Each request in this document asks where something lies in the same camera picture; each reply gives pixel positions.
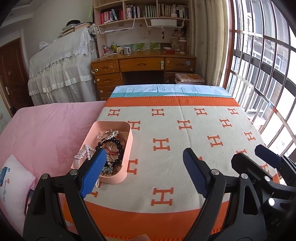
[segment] bed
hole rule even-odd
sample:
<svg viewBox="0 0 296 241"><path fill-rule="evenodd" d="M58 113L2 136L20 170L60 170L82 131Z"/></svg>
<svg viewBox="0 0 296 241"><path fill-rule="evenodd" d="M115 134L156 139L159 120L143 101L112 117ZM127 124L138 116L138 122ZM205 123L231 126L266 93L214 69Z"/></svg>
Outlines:
<svg viewBox="0 0 296 241"><path fill-rule="evenodd" d="M107 237L184 238L204 202L183 164L187 147L210 168L234 176L230 160L245 153L279 180L276 170L255 156L255 147L264 143L244 110L223 88L200 85L119 86L107 102L20 109L0 135L1 161L14 154L36 182L45 172L64 175L96 120L127 121L133 132L127 178L117 185L101 183L85 198ZM228 200L226 194L213 232L221 228ZM63 213L75 232L66 203Z"/></svg>
<svg viewBox="0 0 296 241"><path fill-rule="evenodd" d="M36 184L43 173L65 175L105 103L54 103L18 110L0 135L0 168L13 154L33 173ZM8 217L1 201L0 209Z"/></svg>

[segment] stack of books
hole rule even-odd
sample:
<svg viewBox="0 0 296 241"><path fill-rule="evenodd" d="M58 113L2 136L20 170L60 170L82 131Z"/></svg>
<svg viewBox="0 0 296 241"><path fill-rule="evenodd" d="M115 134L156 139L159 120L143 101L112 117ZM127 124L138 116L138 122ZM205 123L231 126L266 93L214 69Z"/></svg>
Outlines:
<svg viewBox="0 0 296 241"><path fill-rule="evenodd" d="M158 4L158 11L160 17L170 18L172 13L176 13L178 18L189 19L189 10L185 5L167 5L163 3Z"/></svg>
<svg viewBox="0 0 296 241"><path fill-rule="evenodd" d="M123 9L110 9L100 13L101 24L123 20Z"/></svg>
<svg viewBox="0 0 296 241"><path fill-rule="evenodd" d="M156 5L155 6L145 6L145 17L147 17L147 18L158 17Z"/></svg>
<svg viewBox="0 0 296 241"><path fill-rule="evenodd" d="M176 84L203 85L204 80L198 74L175 74Z"/></svg>
<svg viewBox="0 0 296 241"><path fill-rule="evenodd" d="M142 18L145 17L142 13L141 13L141 8L140 6L134 6L134 5L127 5L126 8L130 8L131 9L131 15L132 18Z"/></svg>
<svg viewBox="0 0 296 241"><path fill-rule="evenodd" d="M59 33L59 38L69 34L69 33L72 33L75 31L75 27L77 26L78 24L69 24L68 26L66 27L63 27L62 28L62 32Z"/></svg>

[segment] door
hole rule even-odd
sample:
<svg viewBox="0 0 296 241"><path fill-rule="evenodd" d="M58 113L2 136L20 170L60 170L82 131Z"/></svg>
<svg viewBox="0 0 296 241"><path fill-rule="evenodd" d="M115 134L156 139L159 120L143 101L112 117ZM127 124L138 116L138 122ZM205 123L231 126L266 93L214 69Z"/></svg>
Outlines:
<svg viewBox="0 0 296 241"><path fill-rule="evenodd" d="M12 109L33 106L28 91L28 76L22 59L20 38L0 47L0 75L5 96Z"/></svg>

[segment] pink bedsheet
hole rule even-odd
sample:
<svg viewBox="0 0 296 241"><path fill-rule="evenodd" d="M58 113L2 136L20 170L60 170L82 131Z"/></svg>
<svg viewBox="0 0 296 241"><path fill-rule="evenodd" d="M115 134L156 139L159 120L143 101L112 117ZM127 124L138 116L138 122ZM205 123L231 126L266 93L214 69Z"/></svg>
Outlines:
<svg viewBox="0 0 296 241"><path fill-rule="evenodd" d="M36 184L43 173L65 175L104 104L55 103L18 110L0 135L0 168L13 154L35 175ZM6 214L2 202L0 208Z"/></svg>

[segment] blue gripper pad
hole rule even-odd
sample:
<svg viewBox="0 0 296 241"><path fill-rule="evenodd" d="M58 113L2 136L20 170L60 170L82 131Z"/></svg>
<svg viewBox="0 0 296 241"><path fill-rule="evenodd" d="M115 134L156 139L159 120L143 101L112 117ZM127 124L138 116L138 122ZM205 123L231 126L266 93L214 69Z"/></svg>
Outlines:
<svg viewBox="0 0 296 241"><path fill-rule="evenodd" d="M210 168L204 161L200 161L191 148L183 151L183 162L193 182L196 191L204 198L208 197L210 184Z"/></svg>
<svg viewBox="0 0 296 241"><path fill-rule="evenodd" d="M100 153L98 155L94 155L91 160L93 163L82 178L80 189L80 195L82 198L85 198L87 194L92 192L94 185L101 174L107 160L107 153L105 149L101 149Z"/></svg>
<svg viewBox="0 0 296 241"><path fill-rule="evenodd" d="M282 167L281 157L263 145L256 146L255 155L273 168L280 169Z"/></svg>

